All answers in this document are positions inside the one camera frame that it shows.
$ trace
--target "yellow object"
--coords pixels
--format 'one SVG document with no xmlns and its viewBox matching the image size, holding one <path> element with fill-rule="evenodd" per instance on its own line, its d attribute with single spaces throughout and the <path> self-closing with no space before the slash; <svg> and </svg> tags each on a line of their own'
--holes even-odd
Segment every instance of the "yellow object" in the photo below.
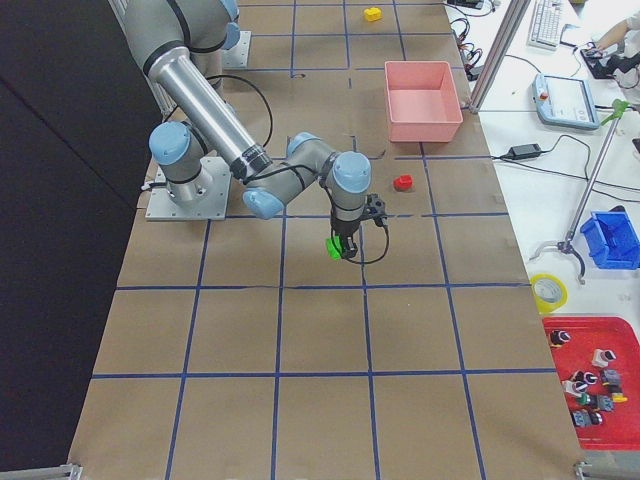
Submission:
<svg viewBox="0 0 640 480">
<path fill-rule="evenodd" d="M 567 303 L 567 287 L 553 275 L 540 273 L 531 279 L 533 297 L 538 311 L 542 314 L 550 313 Z"/>
<path fill-rule="evenodd" d="M 367 22 L 375 22 L 382 18 L 382 10 L 378 7 L 371 7 L 364 9 L 364 18 Z"/>
<path fill-rule="evenodd" d="M 627 400 L 629 400 L 627 397 L 625 397 L 622 393 L 612 393 L 611 394 L 611 401 L 613 401 L 613 403 L 624 403 Z"/>
</svg>

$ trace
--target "pink bin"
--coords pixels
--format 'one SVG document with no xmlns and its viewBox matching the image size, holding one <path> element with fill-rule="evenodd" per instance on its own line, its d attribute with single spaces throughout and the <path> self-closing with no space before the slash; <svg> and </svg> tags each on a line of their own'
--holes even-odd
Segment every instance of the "pink bin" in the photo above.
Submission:
<svg viewBox="0 0 640 480">
<path fill-rule="evenodd" d="M 447 62 L 385 62 L 389 140 L 449 142 L 462 123 Z"/>
</svg>

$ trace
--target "blue bin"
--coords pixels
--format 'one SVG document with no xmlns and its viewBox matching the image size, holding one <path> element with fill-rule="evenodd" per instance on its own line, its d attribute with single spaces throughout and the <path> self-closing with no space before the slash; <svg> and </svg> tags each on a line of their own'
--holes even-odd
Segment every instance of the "blue bin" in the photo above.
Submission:
<svg viewBox="0 0 640 480">
<path fill-rule="evenodd" d="M 635 270 L 640 266 L 640 242 L 627 212 L 591 212 L 580 232 L 598 268 Z"/>
</svg>

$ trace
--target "keyboard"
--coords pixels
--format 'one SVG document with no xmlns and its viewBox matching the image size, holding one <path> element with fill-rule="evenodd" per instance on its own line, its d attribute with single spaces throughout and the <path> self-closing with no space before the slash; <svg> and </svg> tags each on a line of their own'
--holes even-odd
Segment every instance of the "keyboard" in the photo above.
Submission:
<svg viewBox="0 0 640 480">
<path fill-rule="evenodd" d="M 558 48 L 562 34 L 561 19 L 561 0 L 535 0 L 527 44 L 546 50 Z"/>
</svg>

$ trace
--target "black wall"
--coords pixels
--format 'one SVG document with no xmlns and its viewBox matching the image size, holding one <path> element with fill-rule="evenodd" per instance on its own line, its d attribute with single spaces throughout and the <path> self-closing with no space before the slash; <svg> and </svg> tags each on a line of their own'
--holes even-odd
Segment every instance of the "black wall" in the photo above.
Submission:
<svg viewBox="0 0 640 480">
<path fill-rule="evenodd" d="M 67 461 L 160 121 L 107 0 L 0 1 L 0 471 Z"/>
</svg>

